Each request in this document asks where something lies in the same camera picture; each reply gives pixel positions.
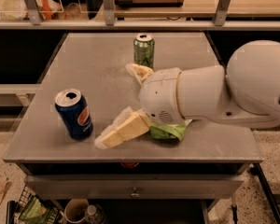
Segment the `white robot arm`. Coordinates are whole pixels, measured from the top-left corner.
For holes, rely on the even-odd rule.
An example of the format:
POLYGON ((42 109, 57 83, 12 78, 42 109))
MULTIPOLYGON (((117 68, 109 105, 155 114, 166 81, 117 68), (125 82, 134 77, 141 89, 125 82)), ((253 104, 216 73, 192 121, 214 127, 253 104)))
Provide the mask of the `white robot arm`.
POLYGON ((280 124, 280 43, 252 41, 236 50, 227 66, 154 71, 126 66, 141 86, 141 109, 129 106, 95 139, 112 148, 144 133, 181 141, 195 119, 267 128, 280 124))

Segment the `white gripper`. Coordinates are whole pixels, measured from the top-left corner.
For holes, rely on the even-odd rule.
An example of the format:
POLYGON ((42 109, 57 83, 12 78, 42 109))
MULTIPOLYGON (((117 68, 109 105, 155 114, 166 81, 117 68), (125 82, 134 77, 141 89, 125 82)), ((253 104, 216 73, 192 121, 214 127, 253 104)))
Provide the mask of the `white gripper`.
POLYGON ((143 108, 134 111, 130 106, 123 109, 95 139, 100 149, 117 147, 149 131, 152 120, 160 125, 178 124, 182 116, 177 104, 177 81, 179 68, 154 71, 143 65, 128 63, 127 72, 134 77, 142 88, 139 92, 143 108))

